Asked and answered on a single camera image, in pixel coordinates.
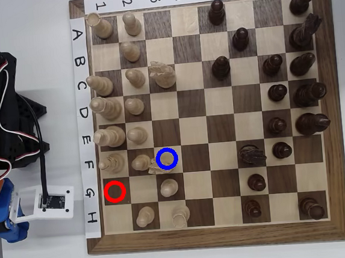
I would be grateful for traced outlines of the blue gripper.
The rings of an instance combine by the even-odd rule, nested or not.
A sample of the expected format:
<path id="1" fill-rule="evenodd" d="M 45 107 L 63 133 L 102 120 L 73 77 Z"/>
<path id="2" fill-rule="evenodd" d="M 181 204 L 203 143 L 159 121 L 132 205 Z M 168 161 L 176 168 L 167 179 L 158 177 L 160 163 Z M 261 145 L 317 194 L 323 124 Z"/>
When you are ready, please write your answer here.
<path id="1" fill-rule="evenodd" d="M 15 224 L 9 219 L 13 191 L 14 185 L 11 180 L 5 178 L 0 191 L 0 238 L 5 239 L 10 244 L 24 240 L 30 227 L 29 222 Z"/>

